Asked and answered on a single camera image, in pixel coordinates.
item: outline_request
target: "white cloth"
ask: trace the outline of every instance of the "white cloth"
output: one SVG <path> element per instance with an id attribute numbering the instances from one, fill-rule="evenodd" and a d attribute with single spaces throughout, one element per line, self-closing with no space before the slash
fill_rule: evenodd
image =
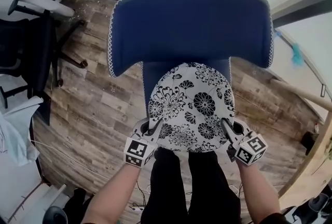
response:
<path id="1" fill-rule="evenodd" d="M 204 64 L 183 63 L 155 86 L 148 105 L 149 128 L 163 119 L 160 146 L 209 152 L 227 142 L 221 119 L 233 124 L 233 101 L 230 84 L 220 72 Z"/>
<path id="2" fill-rule="evenodd" d="M 34 96 L 5 114 L 0 113 L 2 151 L 7 151 L 18 166 L 35 161 L 39 155 L 28 135 L 31 117 L 42 102 L 41 98 Z"/>

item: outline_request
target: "human arm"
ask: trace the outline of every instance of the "human arm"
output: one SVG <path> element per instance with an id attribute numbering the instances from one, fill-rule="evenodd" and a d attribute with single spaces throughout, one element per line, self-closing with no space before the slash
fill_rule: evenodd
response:
<path id="1" fill-rule="evenodd" d="M 114 224 L 121 216 L 141 169 L 125 164 L 91 200 L 82 223 Z"/>
<path id="2" fill-rule="evenodd" d="M 245 165 L 237 160 L 243 185 L 245 201 L 254 223 L 280 213 L 279 197 L 276 190 L 266 181 L 255 164 Z"/>

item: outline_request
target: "round cushion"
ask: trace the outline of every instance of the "round cushion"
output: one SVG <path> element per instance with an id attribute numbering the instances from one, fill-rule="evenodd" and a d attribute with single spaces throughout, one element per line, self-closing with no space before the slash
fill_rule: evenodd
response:
<path id="1" fill-rule="evenodd" d="M 227 139 L 221 119 L 233 124 L 234 96 L 227 79 L 199 63 L 183 63 L 155 86 L 148 105 L 149 128 L 160 119 L 158 145 L 177 151 L 209 152 Z"/>

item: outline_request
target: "wooden floor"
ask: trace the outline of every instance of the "wooden floor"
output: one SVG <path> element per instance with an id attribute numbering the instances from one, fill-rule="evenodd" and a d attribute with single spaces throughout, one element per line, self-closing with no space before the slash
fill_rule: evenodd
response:
<path id="1" fill-rule="evenodd" d="M 52 98 L 51 125 L 46 126 L 35 118 L 35 139 L 65 154 L 37 144 L 43 174 L 51 183 L 67 184 L 68 192 L 82 187 L 95 193 L 120 169 L 126 137 L 135 123 L 146 116 L 141 69 L 135 65 L 115 79 L 108 74 L 107 34 L 115 1 L 63 0 L 62 3 L 76 9 L 75 18 L 65 19 L 63 28 L 77 19 L 87 21 L 64 51 L 78 62 L 86 59 L 89 66 L 77 69 L 62 61 L 59 68 L 64 85 L 61 88 L 52 88 L 50 75 L 46 91 Z M 318 117 L 299 97 L 273 89 L 269 85 L 271 78 L 267 71 L 241 59 L 232 59 L 236 116 L 261 133 L 269 144 L 259 167 L 280 190 L 303 161 L 305 150 L 299 140 L 306 131 L 313 130 Z M 218 152 L 218 158 L 229 184 L 238 188 L 237 166 L 230 163 L 224 150 Z M 180 160 L 185 190 L 190 192 L 191 175 L 185 153 L 180 155 Z M 153 160 L 139 178 L 147 198 L 152 165 Z M 241 198 L 243 222 L 248 223 L 243 195 Z M 138 190 L 133 192 L 130 203 L 133 202 L 143 203 Z M 121 217 L 122 223 L 139 220 L 140 214 L 129 207 Z"/>

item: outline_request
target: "person's right arm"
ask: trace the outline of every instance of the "person's right arm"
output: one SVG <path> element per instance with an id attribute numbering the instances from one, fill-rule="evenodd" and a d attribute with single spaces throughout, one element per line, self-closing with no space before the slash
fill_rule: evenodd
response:
<path id="1" fill-rule="evenodd" d="M 279 197 L 276 190 L 266 181 L 255 164 L 245 165 L 237 160 L 243 185 L 245 201 L 254 223 L 280 213 Z"/>

